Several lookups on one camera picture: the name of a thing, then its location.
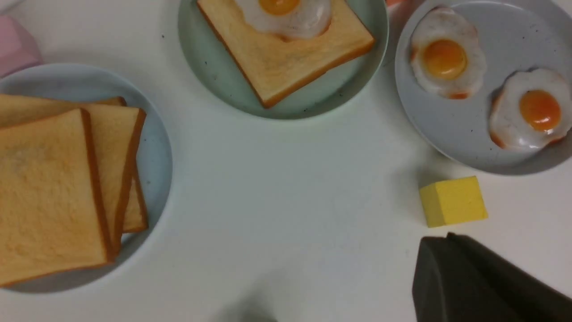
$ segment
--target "pink object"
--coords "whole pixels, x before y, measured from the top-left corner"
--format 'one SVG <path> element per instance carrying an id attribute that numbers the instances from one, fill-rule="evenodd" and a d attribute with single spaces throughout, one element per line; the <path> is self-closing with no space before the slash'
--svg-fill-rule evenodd
<path id="1" fill-rule="evenodd" d="M 34 37 L 7 15 L 0 15 L 0 44 L 0 78 L 42 63 Z"/>

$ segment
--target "light blue plate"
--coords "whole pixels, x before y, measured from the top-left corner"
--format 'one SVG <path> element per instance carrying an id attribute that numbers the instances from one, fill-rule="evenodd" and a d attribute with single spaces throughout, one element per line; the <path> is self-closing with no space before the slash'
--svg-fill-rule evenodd
<path id="1" fill-rule="evenodd" d="M 347 0 L 375 38 L 365 56 L 334 68 L 272 107 L 254 91 L 202 16 L 196 0 L 182 0 L 178 32 L 196 77 L 215 96 L 241 111 L 269 119 L 303 119 L 331 111 L 357 95 L 379 69 L 387 50 L 389 19 L 384 0 Z"/>
<path id="2" fill-rule="evenodd" d="M 137 165 L 149 213 L 149 229 L 124 234 L 115 264 L 55 274 L 11 287 L 27 293 L 59 292 L 90 283 L 125 262 L 145 242 L 165 207 L 173 172 L 167 131 L 153 104 L 128 80 L 101 68 L 80 64 L 50 64 L 25 69 L 0 80 L 0 93 L 93 102 L 122 96 L 129 106 L 145 110 Z"/>

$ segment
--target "speckled plate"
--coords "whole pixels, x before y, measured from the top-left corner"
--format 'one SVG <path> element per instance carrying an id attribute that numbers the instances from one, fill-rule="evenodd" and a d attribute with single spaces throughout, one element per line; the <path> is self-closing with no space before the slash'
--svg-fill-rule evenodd
<path id="1" fill-rule="evenodd" d="M 437 5 L 452 7 L 473 23 L 487 57 L 484 87 L 473 97 L 446 100 L 425 92 L 408 58 L 419 21 Z M 402 31 L 395 60 L 399 96 L 411 123 L 453 160 L 497 174 L 530 174 L 552 168 L 572 155 L 572 139 L 536 153 L 501 150 L 488 134 L 491 101 L 518 70 L 550 68 L 572 81 L 572 19 L 552 1 L 427 0 Z"/>
<path id="2" fill-rule="evenodd" d="M 178 32 L 182 51 L 195 76 L 228 105 L 269 119 L 303 119 L 331 111 L 358 94 L 379 69 L 387 49 L 389 19 L 383 0 L 347 0 L 376 43 L 356 58 L 264 109 L 254 91 L 200 13 L 196 0 L 183 0 Z"/>
<path id="3" fill-rule="evenodd" d="M 23 282 L 10 289 L 26 293 L 60 292 L 95 281 L 123 264 L 153 231 L 169 195 L 173 161 L 169 138 L 153 104 L 128 80 L 107 70 L 80 64 L 49 64 L 25 69 L 0 80 L 0 93 L 93 102 L 122 96 L 147 118 L 137 151 L 137 166 L 149 215 L 149 229 L 124 234 L 113 265 L 59 273 Z"/>

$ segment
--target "white table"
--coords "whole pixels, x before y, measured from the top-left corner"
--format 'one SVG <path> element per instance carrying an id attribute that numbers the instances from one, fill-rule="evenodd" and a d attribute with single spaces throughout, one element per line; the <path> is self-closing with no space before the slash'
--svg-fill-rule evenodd
<path id="1" fill-rule="evenodd" d="M 572 296 L 572 160 L 524 178 L 449 161 L 407 121 L 391 64 L 324 117 L 235 111 L 186 65 L 177 9 L 175 0 L 27 0 L 13 12 L 46 61 L 115 70 L 148 93 L 175 173 L 159 226 L 125 265 L 68 292 L 0 290 L 3 322 L 229 322 L 251 301 L 279 322 L 414 321 L 419 240 L 450 230 Z M 418 185 L 468 175 L 490 218 L 426 228 Z"/>

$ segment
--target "butter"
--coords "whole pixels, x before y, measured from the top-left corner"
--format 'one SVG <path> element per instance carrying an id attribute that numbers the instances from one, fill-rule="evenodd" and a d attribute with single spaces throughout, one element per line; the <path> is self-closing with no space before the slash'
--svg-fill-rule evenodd
<path id="1" fill-rule="evenodd" d="M 436 182 L 419 194 L 429 228 L 488 218 L 475 176 Z"/>

